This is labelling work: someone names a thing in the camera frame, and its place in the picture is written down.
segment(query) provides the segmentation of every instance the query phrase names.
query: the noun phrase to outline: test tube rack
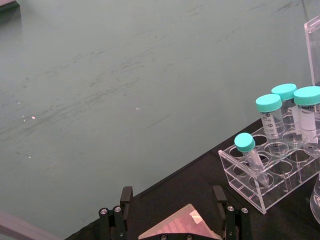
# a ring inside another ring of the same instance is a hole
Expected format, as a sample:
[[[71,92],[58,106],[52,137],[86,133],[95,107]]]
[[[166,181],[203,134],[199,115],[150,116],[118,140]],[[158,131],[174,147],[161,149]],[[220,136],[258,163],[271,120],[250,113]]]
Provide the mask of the test tube rack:
[[[270,153],[272,143],[267,142],[263,127],[252,133],[256,150],[264,165],[260,172],[249,167],[235,145],[218,151],[230,187],[263,214],[320,172],[320,158],[307,154],[302,141],[283,140],[283,136],[288,139],[288,133],[294,132],[289,129],[280,134],[273,147],[286,150],[279,155]],[[258,182],[258,176],[262,173],[268,175],[268,186]]]

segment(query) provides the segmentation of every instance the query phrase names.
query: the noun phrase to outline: teal cap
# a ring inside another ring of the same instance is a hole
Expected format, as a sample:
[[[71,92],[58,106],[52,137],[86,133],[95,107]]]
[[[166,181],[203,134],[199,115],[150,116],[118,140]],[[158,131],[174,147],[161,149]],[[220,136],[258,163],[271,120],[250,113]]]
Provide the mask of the teal cap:
[[[271,89],[273,94],[278,94],[282,101],[286,101],[294,98],[294,92],[297,90],[297,86],[293,83],[281,84]]]
[[[306,86],[294,92],[294,102],[300,106],[320,104],[320,86]]]
[[[278,94],[267,94],[255,100],[256,109],[260,113],[269,113],[278,110],[282,106],[281,98]]]
[[[251,134],[246,132],[238,134],[234,139],[234,144],[242,153],[250,152],[256,146],[254,138],[251,136]]]

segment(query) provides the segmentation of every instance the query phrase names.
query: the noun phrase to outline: screw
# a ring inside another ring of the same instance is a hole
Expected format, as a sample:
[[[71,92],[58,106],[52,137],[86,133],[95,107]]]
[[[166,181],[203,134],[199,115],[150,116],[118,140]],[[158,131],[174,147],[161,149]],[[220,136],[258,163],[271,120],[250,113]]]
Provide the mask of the screw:
[[[187,236],[186,236],[186,240],[192,240],[193,239],[193,237],[190,235],[190,234],[188,234]]]
[[[100,211],[100,213],[101,213],[102,215],[105,215],[107,212],[108,212],[107,209],[102,209],[102,210]]]
[[[235,209],[233,206],[228,206],[227,209],[230,211],[230,212],[233,212]]]
[[[244,214],[247,214],[249,211],[248,209],[246,209],[245,207],[241,208],[241,211],[244,213]]]
[[[116,213],[120,212],[120,211],[121,211],[121,207],[117,206],[117,207],[114,209],[114,211],[115,211]]]

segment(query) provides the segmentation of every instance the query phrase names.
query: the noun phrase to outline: black surface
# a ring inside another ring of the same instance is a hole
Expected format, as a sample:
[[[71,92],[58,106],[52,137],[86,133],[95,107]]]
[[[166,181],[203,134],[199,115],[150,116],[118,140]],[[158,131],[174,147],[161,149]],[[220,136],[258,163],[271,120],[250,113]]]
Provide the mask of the black surface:
[[[252,133],[261,126],[261,121],[258,120],[241,132]],[[254,240],[320,240],[320,225],[309,206],[315,177],[263,215],[229,187],[218,150],[232,145],[234,137],[235,135],[135,196],[130,206],[128,239],[137,240],[140,234],[187,204],[192,204],[207,225],[221,234],[217,222],[219,218],[216,217],[218,213],[213,207],[211,195],[212,186],[220,185],[233,206],[248,208]],[[98,225],[98,221],[95,221],[67,239],[98,240]]]

